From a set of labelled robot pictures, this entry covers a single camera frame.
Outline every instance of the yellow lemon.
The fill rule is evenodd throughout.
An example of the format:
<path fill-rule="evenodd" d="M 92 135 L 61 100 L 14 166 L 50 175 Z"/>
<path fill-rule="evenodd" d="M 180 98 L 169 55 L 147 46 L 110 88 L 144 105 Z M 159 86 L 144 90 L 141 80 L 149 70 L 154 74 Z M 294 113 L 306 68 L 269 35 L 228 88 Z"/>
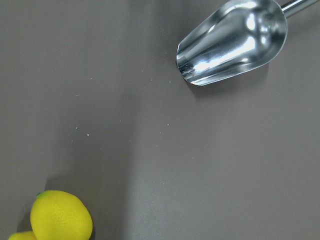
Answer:
<path fill-rule="evenodd" d="M 37 196 L 30 221 L 37 240 L 88 240 L 93 228 L 91 216 L 80 199 L 57 190 Z"/>
<path fill-rule="evenodd" d="M 37 240 L 32 231 L 16 232 L 8 240 Z"/>

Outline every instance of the stainless steel scoop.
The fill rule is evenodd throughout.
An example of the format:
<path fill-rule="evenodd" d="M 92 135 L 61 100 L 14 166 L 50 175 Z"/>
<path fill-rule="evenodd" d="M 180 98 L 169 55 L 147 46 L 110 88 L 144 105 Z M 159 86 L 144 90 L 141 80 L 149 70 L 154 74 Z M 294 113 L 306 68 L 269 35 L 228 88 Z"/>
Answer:
<path fill-rule="evenodd" d="M 183 78 L 203 86 L 268 63 L 285 43 L 286 18 L 317 1 L 228 1 L 179 43 L 176 63 Z"/>

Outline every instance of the scoop handle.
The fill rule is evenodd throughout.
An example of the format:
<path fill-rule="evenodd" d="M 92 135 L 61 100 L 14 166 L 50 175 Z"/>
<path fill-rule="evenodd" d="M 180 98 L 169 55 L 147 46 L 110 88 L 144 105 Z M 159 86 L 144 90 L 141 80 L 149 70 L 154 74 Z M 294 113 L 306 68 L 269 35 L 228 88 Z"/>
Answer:
<path fill-rule="evenodd" d="M 281 9 L 285 17 L 288 18 L 318 1 L 319 0 L 293 0 L 282 5 Z"/>

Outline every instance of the artificial lemon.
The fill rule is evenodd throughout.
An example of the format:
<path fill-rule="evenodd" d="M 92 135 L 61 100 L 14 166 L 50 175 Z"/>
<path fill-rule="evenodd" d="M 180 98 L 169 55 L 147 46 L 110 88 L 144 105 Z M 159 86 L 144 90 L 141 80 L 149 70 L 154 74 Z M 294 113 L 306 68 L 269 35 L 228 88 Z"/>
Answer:
<path fill-rule="evenodd" d="M 8 240 L 37 240 L 32 231 L 16 232 Z"/>
<path fill-rule="evenodd" d="M 57 190 L 37 196 L 30 221 L 37 240 L 88 240 L 93 228 L 91 216 L 80 199 Z"/>

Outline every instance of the lemon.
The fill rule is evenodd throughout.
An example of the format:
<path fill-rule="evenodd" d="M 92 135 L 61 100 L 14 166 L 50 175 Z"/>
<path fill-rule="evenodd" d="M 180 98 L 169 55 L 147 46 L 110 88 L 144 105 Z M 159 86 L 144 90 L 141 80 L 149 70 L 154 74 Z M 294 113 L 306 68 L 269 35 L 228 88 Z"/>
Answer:
<path fill-rule="evenodd" d="M 16 232 L 8 240 L 37 240 L 32 231 Z"/>
<path fill-rule="evenodd" d="M 37 240 L 88 240 L 93 229 L 91 216 L 80 199 L 57 190 L 37 196 L 30 221 Z"/>

